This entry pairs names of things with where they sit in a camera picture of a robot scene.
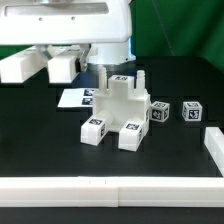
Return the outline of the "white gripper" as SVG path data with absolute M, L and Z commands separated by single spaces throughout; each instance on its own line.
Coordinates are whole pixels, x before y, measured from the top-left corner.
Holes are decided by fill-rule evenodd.
M 125 42 L 132 35 L 131 0 L 0 0 L 0 45 Z M 80 72 L 87 70 L 90 44 L 81 44 Z

